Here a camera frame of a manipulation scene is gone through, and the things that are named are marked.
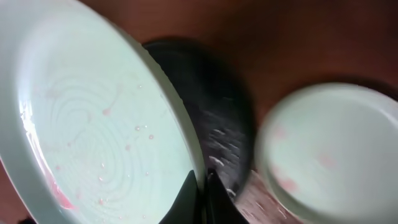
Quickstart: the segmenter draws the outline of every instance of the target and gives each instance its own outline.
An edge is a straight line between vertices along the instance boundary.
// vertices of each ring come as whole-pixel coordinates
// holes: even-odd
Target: plate surface
[[[397,102],[374,90],[311,86],[265,120],[257,164],[276,198],[299,217],[391,218],[398,202],[397,121]]]
[[[0,153],[38,223],[158,223],[189,171],[201,184],[188,114],[138,43],[74,1],[3,12]]]

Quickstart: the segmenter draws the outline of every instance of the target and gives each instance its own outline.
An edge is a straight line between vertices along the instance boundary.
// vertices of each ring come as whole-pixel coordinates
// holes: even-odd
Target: mint green plate
[[[187,174],[190,118],[149,54],[77,1],[0,2],[0,156],[37,223],[158,223]]]

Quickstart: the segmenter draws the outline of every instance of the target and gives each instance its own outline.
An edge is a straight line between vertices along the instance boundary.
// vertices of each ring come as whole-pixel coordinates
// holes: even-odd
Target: plate
[[[37,223],[158,223],[204,163],[149,54],[77,1],[0,4],[0,155]]]
[[[257,137],[257,165],[280,203],[314,223],[397,218],[398,103],[327,83],[282,100]]]

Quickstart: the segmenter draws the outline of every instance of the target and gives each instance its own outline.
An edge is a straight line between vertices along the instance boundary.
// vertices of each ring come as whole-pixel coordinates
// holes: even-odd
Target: table surface
[[[251,91],[256,121],[284,95],[336,76],[398,85],[396,1],[83,0],[139,42],[191,37],[230,63]],[[0,220],[27,211],[0,168]],[[298,223],[255,171],[237,206],[251,223]]]

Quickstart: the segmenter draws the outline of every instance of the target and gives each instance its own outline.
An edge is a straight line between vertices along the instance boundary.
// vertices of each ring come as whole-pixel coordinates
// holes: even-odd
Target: wooden table
[[[241,74],[259,124],[278,100],[337,75],[398,85],[398,2],[383,0],[83,0],[139,42],[191,37]],[[0,169],[0,220],[27,212]],[[238,208],[251,223],[297,223],[255,172]]]

